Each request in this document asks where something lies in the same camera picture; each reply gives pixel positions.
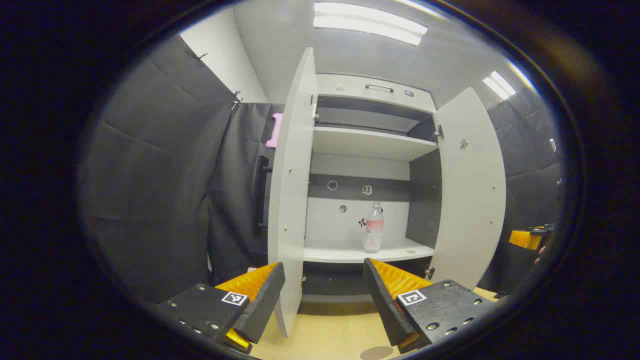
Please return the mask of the long ceiling light panel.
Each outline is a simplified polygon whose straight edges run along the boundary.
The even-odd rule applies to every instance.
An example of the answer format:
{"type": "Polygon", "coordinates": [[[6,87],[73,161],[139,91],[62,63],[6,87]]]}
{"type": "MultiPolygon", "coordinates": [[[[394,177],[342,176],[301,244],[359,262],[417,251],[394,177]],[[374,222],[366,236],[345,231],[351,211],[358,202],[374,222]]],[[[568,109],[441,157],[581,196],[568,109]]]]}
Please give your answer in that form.
{"type": "Polygon", "coordinates": [[[373,7],[340,2],[316,2],[313,5],[314,28],[373,34],[418,46],[428,28],[397,14],[373,7]]]}

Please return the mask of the round brown coaster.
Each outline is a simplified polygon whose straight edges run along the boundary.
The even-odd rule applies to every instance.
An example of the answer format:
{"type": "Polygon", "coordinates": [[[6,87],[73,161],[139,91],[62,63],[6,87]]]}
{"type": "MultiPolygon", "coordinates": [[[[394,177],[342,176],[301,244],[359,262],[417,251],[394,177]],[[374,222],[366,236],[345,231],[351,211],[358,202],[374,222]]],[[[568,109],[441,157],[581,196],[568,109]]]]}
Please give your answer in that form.
{"type": "Polygon", "coordinates": [[[391,346],[375,346],[370,347],[359,355],[361,360],[385,360],[394,353],[394,348],[391,346]]]}

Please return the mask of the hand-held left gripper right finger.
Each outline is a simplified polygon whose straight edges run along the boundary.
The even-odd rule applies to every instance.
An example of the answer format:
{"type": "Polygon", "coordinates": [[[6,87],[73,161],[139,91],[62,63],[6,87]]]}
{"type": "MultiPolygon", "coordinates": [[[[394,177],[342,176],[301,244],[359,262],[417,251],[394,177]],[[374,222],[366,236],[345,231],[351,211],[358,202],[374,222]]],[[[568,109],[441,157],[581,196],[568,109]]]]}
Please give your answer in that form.
{"type": "Polygon", "coordinates": [[[363,282],[390,345],[400,351],[441,343],[498,307],[454,280],[430,282],[370,257],[363,262],[363,282]]]}

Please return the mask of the white cabinet shelf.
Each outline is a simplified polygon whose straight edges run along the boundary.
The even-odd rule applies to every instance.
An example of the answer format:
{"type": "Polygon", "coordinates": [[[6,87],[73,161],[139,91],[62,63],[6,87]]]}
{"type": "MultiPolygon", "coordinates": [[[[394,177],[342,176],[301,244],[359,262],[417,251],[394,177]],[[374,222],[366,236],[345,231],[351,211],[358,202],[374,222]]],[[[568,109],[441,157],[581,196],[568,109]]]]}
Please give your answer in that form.
{"type": "Polygon", "coordinates": [[[438,145],[431,141],[338,127],[315,127],[312,141],[314,153],[402,162],[414,161],[435,150],[438,150],[438,145]]]}

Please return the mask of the white cabinet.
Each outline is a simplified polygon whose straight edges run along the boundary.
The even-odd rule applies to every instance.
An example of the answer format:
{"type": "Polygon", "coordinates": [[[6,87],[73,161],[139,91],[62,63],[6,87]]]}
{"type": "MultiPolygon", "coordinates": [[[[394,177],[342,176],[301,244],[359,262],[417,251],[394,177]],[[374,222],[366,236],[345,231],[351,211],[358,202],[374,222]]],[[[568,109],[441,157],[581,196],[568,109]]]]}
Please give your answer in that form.
{"type": "MultiPolygon", "coordinates": [[[[358,75],[318,73],[318,120],[332,127],[407,136],[438,145],[429,91],[358,75]],[[377,84],[394,89],[365,88],[377,84]]],[[[441,219],[439,148],[413,161],[311,151],[302,275],[305,306],[369,306],[362,282],[365,219],[384,216],[372,257],[412,274],[428,272],[441,219]]]]}

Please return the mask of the clear bottle with pink label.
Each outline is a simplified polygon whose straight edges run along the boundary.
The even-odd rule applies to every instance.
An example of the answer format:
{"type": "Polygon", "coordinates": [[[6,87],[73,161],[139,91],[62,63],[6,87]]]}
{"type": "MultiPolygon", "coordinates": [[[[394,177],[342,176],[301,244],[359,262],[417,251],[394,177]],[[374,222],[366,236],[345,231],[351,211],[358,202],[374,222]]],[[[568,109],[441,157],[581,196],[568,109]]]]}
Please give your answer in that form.
{"type": "Polygon", "coordinates": [[[365,219],[365,239],[363,240],[363,250],[366,253],[377,253],[382,246],[384,232],[384,215],[380,202],[374,202],[372,209],[365,219]]]}

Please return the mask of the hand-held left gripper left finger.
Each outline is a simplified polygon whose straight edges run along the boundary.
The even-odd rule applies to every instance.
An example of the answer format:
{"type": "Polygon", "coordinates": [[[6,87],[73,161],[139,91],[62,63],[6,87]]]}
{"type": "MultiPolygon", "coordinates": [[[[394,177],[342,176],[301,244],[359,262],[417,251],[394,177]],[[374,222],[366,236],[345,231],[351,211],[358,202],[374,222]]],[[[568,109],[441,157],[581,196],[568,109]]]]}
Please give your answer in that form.
{"type": "Polygon", "coordinates": [[[250,353],[285,282],[283,263],[274,262],[218,285],[196,284],[160,303],[158,313],[210,344],[250,353]]]}

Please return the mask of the black backdrop cloth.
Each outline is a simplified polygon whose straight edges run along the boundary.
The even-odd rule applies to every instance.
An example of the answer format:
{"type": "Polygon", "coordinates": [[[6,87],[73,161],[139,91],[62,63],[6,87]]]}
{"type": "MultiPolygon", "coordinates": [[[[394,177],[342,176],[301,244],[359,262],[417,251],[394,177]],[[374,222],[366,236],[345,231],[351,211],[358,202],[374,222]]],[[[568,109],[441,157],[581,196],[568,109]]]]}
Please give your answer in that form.
{"type": "MultiPolygon", "coordinates": [[[[255,191],[286,100],[238,103],[180,36],[126,73],[95,121],[80,185],[89,235],[126,289],[160,303],[272,264],[255,191]]],[[[555,223],[566,171],[546,105],[522,88],[486,110],[505,168],[500,239],[555,223]]]]}

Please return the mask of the small ceiling light panel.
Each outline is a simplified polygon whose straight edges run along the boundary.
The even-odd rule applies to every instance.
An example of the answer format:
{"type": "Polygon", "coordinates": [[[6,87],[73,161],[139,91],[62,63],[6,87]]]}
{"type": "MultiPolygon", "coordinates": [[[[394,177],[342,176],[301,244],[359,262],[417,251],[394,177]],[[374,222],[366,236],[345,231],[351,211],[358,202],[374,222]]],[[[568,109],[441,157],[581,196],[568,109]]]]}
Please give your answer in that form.
{"type": "Polygon", "coordinates": [[[508,100],[517,92],[507,80],[497,71],[492,71],[489,76],[482,80],[490,90],[492,90],[501,100],[508,100]]]}

